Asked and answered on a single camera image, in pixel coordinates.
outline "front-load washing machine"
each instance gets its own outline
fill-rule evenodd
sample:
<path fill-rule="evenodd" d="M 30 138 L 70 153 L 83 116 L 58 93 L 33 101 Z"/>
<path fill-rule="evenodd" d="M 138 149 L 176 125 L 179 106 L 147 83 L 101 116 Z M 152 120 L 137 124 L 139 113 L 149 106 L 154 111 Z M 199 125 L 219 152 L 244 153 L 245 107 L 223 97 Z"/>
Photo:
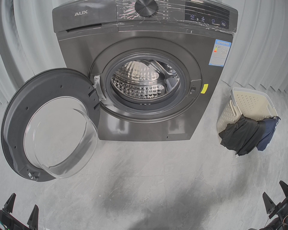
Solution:
<path fill-rule="evenodd" d="M 27 81 L 1 127 L 7 162 L 36 181 L 77 173 L 98 138 L 189 140 L 238 20 L 208 0 L 77 0 L 52 16 L 67 68 Z"/>

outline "open door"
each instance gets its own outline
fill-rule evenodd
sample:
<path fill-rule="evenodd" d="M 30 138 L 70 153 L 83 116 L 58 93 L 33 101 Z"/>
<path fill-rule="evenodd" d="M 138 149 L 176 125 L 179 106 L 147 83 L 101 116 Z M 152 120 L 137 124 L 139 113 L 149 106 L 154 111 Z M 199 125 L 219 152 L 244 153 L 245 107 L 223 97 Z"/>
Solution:
<path fill-rule="evenodd" d="M 7 106 L 1 126 L 5 158 L 30 180 L 73 176 L 95 152 L 99 118 L 99 98 L 85 75 L 66 68 L 42 72 Z"/>

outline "control panel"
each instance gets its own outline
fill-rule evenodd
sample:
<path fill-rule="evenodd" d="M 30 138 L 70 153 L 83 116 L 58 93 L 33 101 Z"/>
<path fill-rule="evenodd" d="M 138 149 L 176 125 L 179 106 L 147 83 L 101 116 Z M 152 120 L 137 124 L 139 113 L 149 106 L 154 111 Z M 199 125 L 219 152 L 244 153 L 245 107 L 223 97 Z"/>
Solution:
<path fill-rule="evenodd" d="M 185 6 L 180 5 L 180 9 L 175 10 L 172 8 L 172 2 L 181 3 L 182 1 L 183 0 L 117 0 L 117 21 L 175 21 L 175 17 L 179 18 L 181 14 L 184 13 Z"/>
<path fill-rule="evenodd" d="M 238 11 L 211 0 L 116 0 L 117 21 L 153 20 L 199 24 L 236 32 Z"/>
<path fill-rule="evenodd" d="M 230 11 L 210 2 L 185 1 L 185 21 L 229 29 Z"/>

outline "door glass window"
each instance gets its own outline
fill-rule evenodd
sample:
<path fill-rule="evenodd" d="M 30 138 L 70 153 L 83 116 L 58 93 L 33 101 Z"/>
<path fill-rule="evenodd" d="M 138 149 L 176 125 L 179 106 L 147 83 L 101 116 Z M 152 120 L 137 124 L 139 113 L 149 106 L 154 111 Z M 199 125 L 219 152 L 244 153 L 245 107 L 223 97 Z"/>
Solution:
<path fill-rule="evenodd" d="M 79 172 L 92 157 L 97 128 L 76 98 L 59 97 L 41 106 L 29 121 L 24 150 L 29 161 L 56 178 Z"/>

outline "clothing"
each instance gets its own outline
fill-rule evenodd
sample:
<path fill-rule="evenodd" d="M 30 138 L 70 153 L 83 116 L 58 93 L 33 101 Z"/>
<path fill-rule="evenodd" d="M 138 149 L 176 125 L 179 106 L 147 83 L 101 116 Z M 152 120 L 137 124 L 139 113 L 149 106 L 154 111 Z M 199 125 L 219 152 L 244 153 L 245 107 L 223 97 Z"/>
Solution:
<path fill-rule="evenodd" d="M 226 129 L 219 133 L 221 145 L 234 150 L 238 155 L 248 154 L 260 142 L 265 132 L 265 122 L 255 121 L 241 115 L 235 124 L 228 124 Z"/>
<path fill-rule="evenodd" d="M 266 128 L 262 136 L 262 139 L 257 145 L 257 149 L 259 151 L 263 151 L 264 149 L 266 149 L 267 145 L 270 143 L 273 137 L 273 134 L 280 120 L 281 120 L 280 117 L 270 117 L 263 120 L 265 122 Z"/>

